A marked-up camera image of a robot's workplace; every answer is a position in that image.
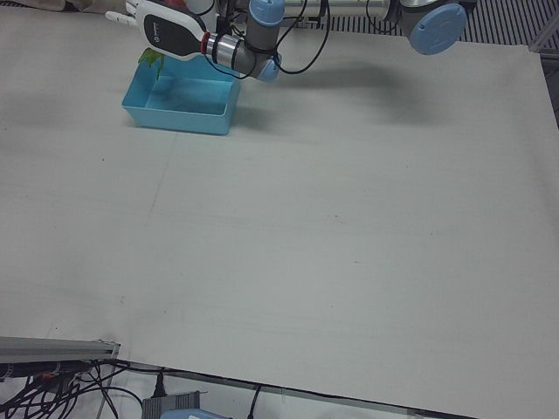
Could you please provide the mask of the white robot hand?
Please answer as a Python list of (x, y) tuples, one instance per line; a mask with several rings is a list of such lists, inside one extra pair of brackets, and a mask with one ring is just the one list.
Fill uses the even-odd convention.
[(138, 30), (155, 52), (187, 61), (206, 53), (210, 33), (202, 18), (163, 1), (126, 1), (127, 14), (109, 10), (105, 18)]

